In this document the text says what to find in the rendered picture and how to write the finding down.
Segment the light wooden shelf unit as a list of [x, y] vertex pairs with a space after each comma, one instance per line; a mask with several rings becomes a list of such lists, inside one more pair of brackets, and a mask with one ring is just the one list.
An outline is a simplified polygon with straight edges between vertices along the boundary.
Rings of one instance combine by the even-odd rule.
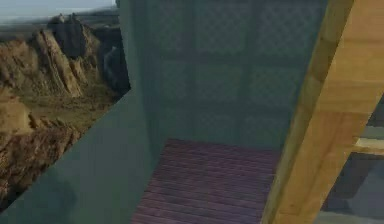
[[384, 94], [384, 0], [328, 0], [260, 224], [312, 224]]

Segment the window with rocky landscape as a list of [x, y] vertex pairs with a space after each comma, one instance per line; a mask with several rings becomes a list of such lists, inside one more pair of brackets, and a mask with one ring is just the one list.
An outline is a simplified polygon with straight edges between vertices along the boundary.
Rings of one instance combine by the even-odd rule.
[[0, 214], [130, 88], [116, 5], [0, 25]]

